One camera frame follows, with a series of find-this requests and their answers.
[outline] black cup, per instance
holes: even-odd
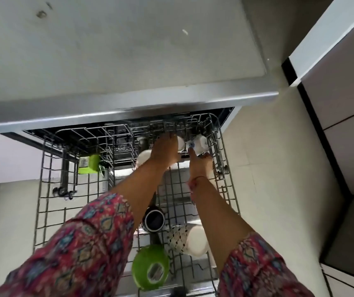
[[[147,232],[157,232],[165,224],[165,214],[155,205],[148,207],[142,219],[142,227]]]

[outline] sleeve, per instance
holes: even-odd
[[[257,233],[234,249],[220,274],[220,296],[314,297],[283,258]]]
[[[105,193],[87,204],[0,287],[0,296],[113,296],[133,244],[127,201]]]

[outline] floral sleeve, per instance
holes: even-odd
[[[103,194],[10,272],[0,296],[113,296],[132,247],[133,226],[127,201]]]
[[[220,275],[220,296],[310,296],[283,258],[257,233],[240,242]]]

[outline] person's left hand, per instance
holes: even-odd
[[[181,154],[178,153],[177,135],[171,132],[162,134],[154,143],[150,159],[163,165],[165,169],[178,162]]]

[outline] metal wire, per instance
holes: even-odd
[[[44,148],[33,250],[46,244],[51,235],[66,220],[74,217],[83,206],[110,190],[132,172],[139,152],[138,137],[147,137],[152,146],[157,137],[167,131],[176,132],[185,141],[197,134],[207,137],[209,153],[214,161],[210,181],[225,201],[240,214],[220,125],[214,114],[188,114],[170,116],[166,119],[119,121],[100,126],[70,127],[57,131],[37,129],[31,133],[44,134],[41,137],[44,139],[44,146],[51,147],[52,150],[67,150],[75,159],[92,153],[99,154],[100,165],[104,168],[97,174],[78,174],[77,161],[70,162],[68,189],[76,191],[76,194],[72,200],[64,200],[52,195],[53,188],[60,185],[62,158],[49,153],[49,148],[46,151]],[[181,155],[181,162],[165,172],[162,183],[155,192],[155,204],[166,215],[165,226],[159,232],[165,252],[170,259],[170,276],[165,285],[179,284],[189,289],[191,284],[197,286],[197,283],[211,281],[215,292],[214,281],[217,279],[217,272],[210,267],[207,255],[193,258],[179,254],[169,247],[165,239],[168,229],[174,225],[200,222],[186,184],[189,179],[187,150],[183,150]],[[132,278],[129,269],[135,253],[149,243],[149,234],[141,227],[137,229],[133,248],[122,276],[124,281]],[[136,289],[135,294],[140,295],[140,291]],[[196,291],[194,293],[194,295],[201,294],[200,290],[197,294]]]

